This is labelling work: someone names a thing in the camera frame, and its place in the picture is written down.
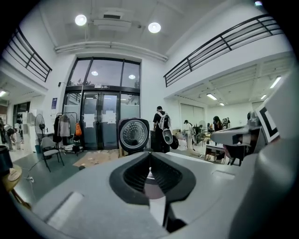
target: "white backpack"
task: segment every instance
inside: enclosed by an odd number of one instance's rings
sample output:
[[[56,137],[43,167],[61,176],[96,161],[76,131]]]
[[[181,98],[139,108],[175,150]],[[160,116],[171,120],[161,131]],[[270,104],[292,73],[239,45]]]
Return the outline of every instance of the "white backpack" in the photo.
[[[167,124],[168,129],[170,129],[170,127],[171,127],[171,119],[170,119],[169,115],[166,112],[165,112],[164,115],[162,115],[160,112],[158,112],[158,115],[161,116],[160,122],[158,123],[159,128],[162,129],[162,130],[164,130],[164,122],[165,122],[165,118],[166,118],[166,120],[168,120],[168,124]]]

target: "table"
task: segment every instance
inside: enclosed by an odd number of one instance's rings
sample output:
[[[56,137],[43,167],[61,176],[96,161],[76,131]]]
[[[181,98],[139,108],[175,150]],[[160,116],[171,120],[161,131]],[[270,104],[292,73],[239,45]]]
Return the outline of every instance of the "table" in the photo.
[[[26,203],[20,196],[19,194],[17,194],[17,192],[14,190],[14,187],[18,184],[18,182],[21,180],[22,178],[22,168],[16,164],[13,165],[13,168],[20,173],[20,176],[14,180],[14,181],[9,181],[8,180],[8,176],[9,174],[5,175],[2,177],[2,182],[3,185],[6,189],[7,192],[11,192],[13,194],[13,196],[15,197],[15,199],[22,204],[23,206],[27,207],[28,209],[31,209],[31,206],[29,203]]]
[[[206,144],[205,161],[206,161],[206,155],[209,155],[210,151],[212,151],[212,150],[215,150],[216,153],[217,153],[217,151],[225,152],[225,148],[223,147],[223,144],[217,143],[217,145],[216,145],[215,142],[210,142],[210,144]],[[224,164],[224,162],[225,162],[225,156],[226,155],[224,154],[222,164]]]

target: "trash can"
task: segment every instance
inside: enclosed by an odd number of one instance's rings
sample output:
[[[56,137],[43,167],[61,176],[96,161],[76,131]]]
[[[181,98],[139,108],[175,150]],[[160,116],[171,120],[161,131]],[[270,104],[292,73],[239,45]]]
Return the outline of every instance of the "trash can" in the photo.
[[[10,159],[9,150],[6,145],[0,145],[0,175],[9,174],[9,169],[13,167]]]

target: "balcony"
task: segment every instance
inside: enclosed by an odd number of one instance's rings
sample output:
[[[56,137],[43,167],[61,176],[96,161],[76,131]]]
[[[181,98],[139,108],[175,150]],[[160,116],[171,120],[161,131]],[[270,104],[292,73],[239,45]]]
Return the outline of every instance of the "balcony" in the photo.
[[[268,14],[241,22],[207,41],[175,65],[164,75],[166,87],[230,51],[251,42],[279,34],[283,34],[283,31]]]
[[[19,27],[13,33],[5,50],[20,65],[46,82],[52,69],[30,45]]]

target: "glass door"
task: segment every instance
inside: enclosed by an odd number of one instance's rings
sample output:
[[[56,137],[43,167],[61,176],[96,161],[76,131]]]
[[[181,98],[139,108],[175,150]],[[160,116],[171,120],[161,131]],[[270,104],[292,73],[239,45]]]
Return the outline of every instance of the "glass door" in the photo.
[[[85,92],[81,122],[87,149],[116,149],[119,94]]]

